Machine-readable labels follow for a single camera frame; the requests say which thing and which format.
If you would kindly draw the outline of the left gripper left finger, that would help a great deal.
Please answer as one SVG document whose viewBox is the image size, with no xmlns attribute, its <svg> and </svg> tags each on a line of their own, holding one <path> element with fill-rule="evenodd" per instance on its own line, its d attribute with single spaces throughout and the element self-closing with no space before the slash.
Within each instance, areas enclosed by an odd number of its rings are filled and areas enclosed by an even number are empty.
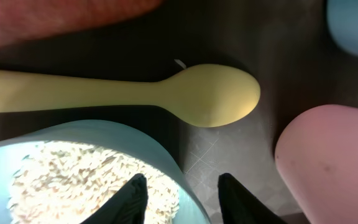
<svg viewBox="0 0 358 224">
<path fill-rule="evenodd" d="M 81 224 L 144 224 L 147 202 L 147 179 L 138 173 Z"/>
</svg>

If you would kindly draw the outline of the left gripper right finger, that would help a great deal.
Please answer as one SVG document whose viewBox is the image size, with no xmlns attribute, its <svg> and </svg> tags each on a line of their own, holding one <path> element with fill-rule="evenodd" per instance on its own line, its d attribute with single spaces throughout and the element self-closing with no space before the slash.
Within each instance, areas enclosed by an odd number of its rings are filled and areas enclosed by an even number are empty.
<svg viewBox="0 0 358 224">
<path fill-rule="evenodd" d="M 218 178 L 218 197 L 224 224 L 286 224 L 229 173 Z"/>
</svg>

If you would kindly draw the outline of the pile of rice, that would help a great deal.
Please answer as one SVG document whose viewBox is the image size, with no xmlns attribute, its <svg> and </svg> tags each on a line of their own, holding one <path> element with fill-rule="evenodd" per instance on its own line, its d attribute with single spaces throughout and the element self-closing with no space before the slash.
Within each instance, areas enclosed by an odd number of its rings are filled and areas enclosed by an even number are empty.
<svg viewBox="0 0 358 224">
<path fill-rule="evenodd" d="M 146 223 L 172 223 L 178 185 L 128 154 L 78 142 L 45 141 L 24 156 L 9 185 L 12 223 L 80 223 L 135 174 L 147 179 Z"/>
</svg>

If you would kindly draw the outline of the pink cup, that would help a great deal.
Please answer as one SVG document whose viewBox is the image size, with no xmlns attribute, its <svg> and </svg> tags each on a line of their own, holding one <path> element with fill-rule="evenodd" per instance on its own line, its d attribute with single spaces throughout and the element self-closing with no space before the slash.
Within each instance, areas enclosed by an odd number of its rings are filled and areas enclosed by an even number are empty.
<svg viewBox="0 0 358 224">
<path fill-rule="evenodd" d="M 281 133 L 275 163 L 311 223 L 358 223 L 358 108 L 303 112 Z"/>
</svg>

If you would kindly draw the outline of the light blue bowl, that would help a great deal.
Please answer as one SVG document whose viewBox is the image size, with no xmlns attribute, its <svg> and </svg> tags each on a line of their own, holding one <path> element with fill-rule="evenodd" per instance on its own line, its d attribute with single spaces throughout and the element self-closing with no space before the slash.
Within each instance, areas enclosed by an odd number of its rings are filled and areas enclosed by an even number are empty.
<svg viewBox="0 0 358 224">
<path fill-rule="evenodd" d="M 167 174 L 179 185 L 180 209 L 173 219 L 174 223 L 210 222 L 206 210 L 193 193 L 177 163 L 156 140 L 124 124 L 81 120 L 0 141 L 0 223 L 11 221 L 6 205 L 12 175 L 20 168 L 20 161 L 35 152 L 36 145 L 43 141 L 82 142 L 136 157 Z"/>
</svg>

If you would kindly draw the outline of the light blue cup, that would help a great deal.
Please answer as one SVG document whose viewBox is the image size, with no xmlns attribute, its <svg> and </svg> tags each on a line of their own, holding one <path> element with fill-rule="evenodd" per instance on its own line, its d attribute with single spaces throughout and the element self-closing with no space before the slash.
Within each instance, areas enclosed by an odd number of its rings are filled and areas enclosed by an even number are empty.
<svg viewBox="0 0 358 224">
<path fill-rule="evenodd" d="M 358 0 L 328 0 L 326 15 L 335 43 L 358 56 Z"/>
</svg>

